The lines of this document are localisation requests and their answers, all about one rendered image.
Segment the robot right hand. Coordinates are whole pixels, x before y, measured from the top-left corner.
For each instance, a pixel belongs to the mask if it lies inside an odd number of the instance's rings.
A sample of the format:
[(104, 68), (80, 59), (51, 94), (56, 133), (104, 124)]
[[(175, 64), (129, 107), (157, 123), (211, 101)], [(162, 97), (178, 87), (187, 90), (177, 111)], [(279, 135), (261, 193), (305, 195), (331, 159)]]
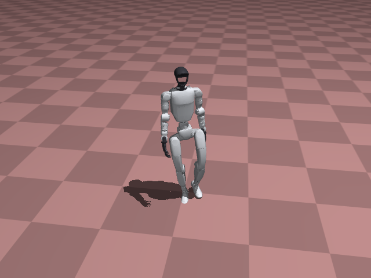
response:
[(169, 152), (166, 150), (166, 143), (167, 143), (166, 137), (162, 137), (162, 142), (161, 143), (162, 143), (162, 148), (163, 148), (163, 151), (165, 152), (165, 155), (168, 158), (171, 158), (171, 156), (167, 154)]

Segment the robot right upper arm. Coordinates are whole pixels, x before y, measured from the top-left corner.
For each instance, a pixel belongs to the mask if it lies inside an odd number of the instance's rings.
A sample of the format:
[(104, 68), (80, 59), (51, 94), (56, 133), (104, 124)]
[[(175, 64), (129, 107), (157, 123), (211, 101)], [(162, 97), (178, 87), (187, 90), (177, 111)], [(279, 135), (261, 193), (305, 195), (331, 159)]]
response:
[(171, 91), (166, 91), (161, 94), (161, 110), (162, 110), (162, 121), (168, 122), (170, 115), (168, 115), (169, 110), (169, 100), (171, 99)]

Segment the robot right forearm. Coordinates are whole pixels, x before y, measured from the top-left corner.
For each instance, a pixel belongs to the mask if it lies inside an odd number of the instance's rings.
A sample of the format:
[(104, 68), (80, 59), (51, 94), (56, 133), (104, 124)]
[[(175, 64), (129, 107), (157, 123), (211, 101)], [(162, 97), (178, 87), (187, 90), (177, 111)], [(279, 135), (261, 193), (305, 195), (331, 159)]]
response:
[(166, 140), (168, 139), (167, 138), (167, 135), (168, 135), (168, 123), (167, 122), (163, 122), (162, 121), (162, 115), (161, 115), (161, 140), (162, 140), (162, 137), (166, 137)]

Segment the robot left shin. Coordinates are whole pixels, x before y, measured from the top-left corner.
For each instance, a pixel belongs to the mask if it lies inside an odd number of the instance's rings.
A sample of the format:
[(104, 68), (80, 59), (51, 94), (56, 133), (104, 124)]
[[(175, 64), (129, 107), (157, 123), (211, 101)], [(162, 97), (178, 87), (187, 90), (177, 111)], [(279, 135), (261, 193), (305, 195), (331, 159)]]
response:
[(205, 173), (205, 167), (204, 169), (200, 171), (194, 168), (194, 187), (196, 186), (196, 184), (198, 186), (198, 184), (200, 183), (200, 180), (203, 178), (204, 173)]

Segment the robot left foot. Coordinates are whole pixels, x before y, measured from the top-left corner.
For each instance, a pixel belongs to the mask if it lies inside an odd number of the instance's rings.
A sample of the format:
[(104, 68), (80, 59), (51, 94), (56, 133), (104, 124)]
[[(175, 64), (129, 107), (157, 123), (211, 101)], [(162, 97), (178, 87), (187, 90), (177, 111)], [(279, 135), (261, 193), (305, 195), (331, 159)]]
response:
[(196, 186), (194, 187), (194, 181), (191, 182), (191, 186), (192, 186), (192, 188), (193, 188), (193, 191), (194, 191), (195, 196), (196, 196), (197, 198), (201, 198), (201, 197), (202, 197), (202, 191), (201, 191), (200, 187), (197, 186), (197, 184), (196, 184)]

